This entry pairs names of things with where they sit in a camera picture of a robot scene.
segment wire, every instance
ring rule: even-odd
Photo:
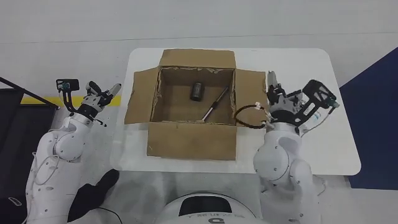
[[[313,175],[316,178],[319,178],[322,181],[322,185],[323,185],[323,190],[318,194],[318,196],[320,196],[325,190],[326,190],[326,180],[323,179],[322,177],[319,177],[317,175]]]
[[[301,138],[302,138],[304,135],[306,135],[307,133],[309,133],[310,131],[312,131],[312,130],[314,130],[315,128],[317,128],[318,126],[320,126],[323,122],[325,122],[325,120],[329,117],[329,115],[331,115],[331,113],[332,113],[335,109],[336,109],[335,107],[332,107],[331,110],[329,111],[328,115],[326,115],[326,117],[325,117],[319,124],[317,124],[317,125],[314,126],[313,128],[310,128],[310,129],[304,131],[303,134],[301,135]]]
[[[248,109],[248,108],[257,108],[257,109],[258,109],[258,107],[259,107],[258,105],[247,105],[247,106],[243,106],[243,107],[241,107],[240,109],[238,109],[238,110],[236,111],[235,116],[234,116],[234,119],[235,119],[236,122],[238,122],[239,124],[242,124],[243,126],[248,127],[248,128],[252,128],[252,129],[262,129],[262,128],[266,127],[266,124],[265,124],[266,121],[263,121],[261,125],[253,125],[253,124],[248,124],[248,123],[243,122],[243,121],[241,121],[240,119],[238,119],[238,114],[239,114],[240,112],[242,112],[242,110],[245,110],[245,109]],[[260,109],[261,109],[261,110],[264,110],[264,112],[265,112],[266,115],[267,115],[266,109],[265,109],[263,106],[260,106]]]
[[[115,215],[118,217],[120,223],[123,224],[122,220],[120,219],[120,216],[119,216],[116,212],[114,212],[114,211],[112,211],[112,210],[109,210],[109,209],[107,209],[107,208],[103,208],[103,207],[98,207],[98,208],[99,208],[99,209],[106,210],[106,211],[108,211],[108,212],[111,212],[111,213],[115,214]]]
[[[61,97],[61,91],[59,91],[58,96],[60,97],[60,100],[61,100],[61,105],[60,106],[63,106],[64,104],[63,104],[63,99]]]
[[[38,183],[38,182],[36,181],[36,179],[37,179],[37,174],[39,173],[40,169],[42,168],[44,162],[45,162],[48,158],[50,158],[50,157],[56,157],[56,158],[57,158],[57,164],[55,165],[55,168],[54,168],[54,170],[52,171],[52,173],[50,174],[50,176],[49,176],[44,182]],[[43,160],[43,162],[41,163],[41,165],[39,166],[39,168],[37,168],[37,170],[36,170],[36,172],[35,172],[35,179],[34,179],[35,184],[37,184],[37,185],[40,186],[40,185],[43,185],[43,184],[45,184],[46,182],[48,182],[48,181],[50,180],[50,178],[54,175],[55,170],[57,169],[58,163],[59,163],[59,162],[60,162],[60,157],[59,157],[58,155],[51,155],[51,156],[46,157],[46,158]]]
[[[320,126],[323,122],[325,122],[325,120],[326,120],[328,117],[329,117],[329,115],[327,115],[326,117],[324,117],[324,119],[323,119],[319,124],[317,124],[316,126],[314,126],[314,127],[310,128],[310,129],[304,131],[303,134],[301,135],[301,137],[303,137],[304,135],[306,135],[306,134],[309,133],[310,131],[312,131],[312,130],[314,130],[315,128],[317,128],[318,126]]]

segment cardboard box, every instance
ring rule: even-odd
[[[158,67],[134,73],[124,124],[149,123],[148,156],[235,160],[233,116],[257,101],[267,106],[265,79],[265,72],[236,69],[234,52],[229,50],[165,50]],[[201,101],[190,99],[195,82],[205,86]],[[227,86],[217,109],[202,121]],[[247,110],[239,118],[258,124],[264,113]]]

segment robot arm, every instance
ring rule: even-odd
[[[26,185],[27,223],[67,222],[70,206],[80,186],[80,158],[85,137],[93,121],[98,121],[96,115],[110,104],[121,88],[121,84],[116,84],[112,89],[101,92],[98,85],[89,82],[87,95],[76,110],[70,93],[79,89],[78,81],[57,80],[57,86],[71,114],[64,119],[60,129],[43,135],[34,154]]]
[[[268,76],[271,123],[264,145],[254,156],[254,168],[262,183],[263,218],[275,224],[321,223],[318,196],[311,168],[300,157],[300,126],[322,107],[338,107],[336,97],[320,82],[311,80],[303,90],[286,95],[274,72]],[[308,96],[303,102],[302,94]]]

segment table surface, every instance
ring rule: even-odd
[[[264,130],[238,128],[235,161],[189,161],[149,157],[147,124],[124,124],[133,74],[158,66],[164,49],[136,49],[130,54],[123,84],[111,165],[118,170],[163,172],[255,173],[252,159],[264,144]],[[287,93],[302,89],[310,79],[323,82],[337,97],[340,107],[319,127],[303,137],[301,155],[318,175],[355,175],[361,169],[344,104],[330,63],[321,49],[219,49],[235,52],[236,67],[276,72]],[[321,118],[327,115],[321,111]]]

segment black panel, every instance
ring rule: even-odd
[[[232,213],[232,209],[229,202],[224,198],[215,196],[194,196],[186,198],[182,202],[179,216],[206,212]]]
[[[352,188],[398,190],[398,49],[340,88],[361,171]]]
[[[16,89],[0,89],[0,152],[23,96]]]
[[[32,152],[50,129],[55,108],[20,105],[12,120],[0,152],[0,197],[24,195],[32,165]]]

